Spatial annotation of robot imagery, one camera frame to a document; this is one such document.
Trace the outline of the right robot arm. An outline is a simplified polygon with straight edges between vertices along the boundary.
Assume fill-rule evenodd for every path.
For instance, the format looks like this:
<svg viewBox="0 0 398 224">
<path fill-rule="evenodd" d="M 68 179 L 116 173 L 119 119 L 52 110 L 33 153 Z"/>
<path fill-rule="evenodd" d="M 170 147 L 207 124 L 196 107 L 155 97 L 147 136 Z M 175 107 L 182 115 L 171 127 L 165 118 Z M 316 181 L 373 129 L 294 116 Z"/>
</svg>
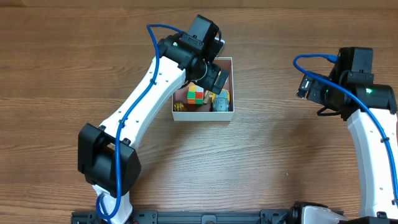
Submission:
<svg viewBox="0 0 398 224">
<path fill-rule="evenodd" d="M 397 103 L 389 85 L 374 83 L 373 50 L 343 47 L 338 54 L 316 54 L 333 64 L 329 75 L 303 73 L 297 97 L 322 106 L 318 116 L 340 116 L 353 139 L 360 181 L 359 217 L 349 220 L 321 205 L 292 210 L 296 223 L 397 223 Z"/>
</svg>

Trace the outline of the wooden cat rattle drum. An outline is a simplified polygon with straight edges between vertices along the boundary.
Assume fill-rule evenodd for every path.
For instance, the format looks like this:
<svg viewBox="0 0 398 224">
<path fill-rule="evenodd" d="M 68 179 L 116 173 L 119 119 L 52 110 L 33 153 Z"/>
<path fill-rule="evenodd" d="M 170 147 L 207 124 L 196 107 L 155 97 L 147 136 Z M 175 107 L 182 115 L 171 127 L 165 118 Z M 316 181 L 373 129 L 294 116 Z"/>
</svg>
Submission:
<svg viewBox="0 0 398 224">
<path fill-rule="evenodd" d="M 204 94 L 204 99 L 203 103 L 204 104 L 209 104 L 213 102 L 213 98 L 215 97 L 215 94 L 209 90 L 207 90 Z"/>
</svg>

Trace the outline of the golden round wheel toy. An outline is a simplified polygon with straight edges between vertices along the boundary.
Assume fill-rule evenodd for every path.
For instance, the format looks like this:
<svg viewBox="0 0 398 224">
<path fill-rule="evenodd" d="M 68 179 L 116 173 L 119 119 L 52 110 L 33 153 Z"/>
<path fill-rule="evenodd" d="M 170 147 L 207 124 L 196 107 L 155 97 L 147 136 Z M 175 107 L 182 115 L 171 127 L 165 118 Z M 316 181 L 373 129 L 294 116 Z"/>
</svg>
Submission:
<svg viewBox="0 0 398 224">
<path fill-rule="evenodd" d="M 174 103 L 173 105 L 175 112 L 186 112 L 187 108 L 183 103 Z"/>
</svg>

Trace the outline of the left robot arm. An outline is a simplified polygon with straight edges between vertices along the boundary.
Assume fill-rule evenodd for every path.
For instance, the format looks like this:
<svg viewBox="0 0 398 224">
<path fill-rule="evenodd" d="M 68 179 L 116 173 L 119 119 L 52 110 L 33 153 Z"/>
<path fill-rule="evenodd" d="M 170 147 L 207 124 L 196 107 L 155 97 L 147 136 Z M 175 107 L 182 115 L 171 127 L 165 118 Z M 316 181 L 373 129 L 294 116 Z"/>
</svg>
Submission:
<svg viewBox="0 0 398 224">
<path fill-rule="evenodd" d="M 213 63 L 224 46 L 220 28 L 197 15 L 188 31 L 174 31 L 160 40 L 151 35 L 155 57 L 142 81 L 99 126 L 87 123 L 80 130 L 78 171 L 98 197 L 96 210 L 74 212 L 72 223 L 128 223 L 133 212 L 129 191 L 141 172 L 136 151 L 157 113 L 190 83 L 221 93 L 229 72 Z"/>
</svg>

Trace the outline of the colourful puzzle cube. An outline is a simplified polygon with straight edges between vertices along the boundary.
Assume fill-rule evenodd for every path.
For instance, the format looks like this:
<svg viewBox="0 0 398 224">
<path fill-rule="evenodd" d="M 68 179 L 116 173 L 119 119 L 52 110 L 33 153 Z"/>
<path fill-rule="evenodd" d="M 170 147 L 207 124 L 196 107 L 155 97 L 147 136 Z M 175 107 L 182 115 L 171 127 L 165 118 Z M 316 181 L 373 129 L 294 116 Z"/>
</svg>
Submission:
<svg viewBox="0 0 398 224">
<path fill-rule="evenodd" d="M 188 86 L 187 102 L 189 105 L 202 105 L 204 98 L 204 89 L 191 83 Z"/>
</svg>

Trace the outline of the yellow grey toy truck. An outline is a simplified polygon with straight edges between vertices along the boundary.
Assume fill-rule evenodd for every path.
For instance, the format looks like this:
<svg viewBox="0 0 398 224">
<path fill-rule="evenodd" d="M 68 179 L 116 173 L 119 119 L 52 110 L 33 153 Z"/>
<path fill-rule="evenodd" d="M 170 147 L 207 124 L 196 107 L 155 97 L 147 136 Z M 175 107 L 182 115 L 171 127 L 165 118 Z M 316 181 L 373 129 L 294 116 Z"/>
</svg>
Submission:
<svg viewBox="0 0 398 224">
<path fill-rule="evenodd" d="M 211 98 L 213 112 L 229 111 L 230 95 L 229 91 L 222 89 L 219 95 L 213 94 Z"/>
</svg>

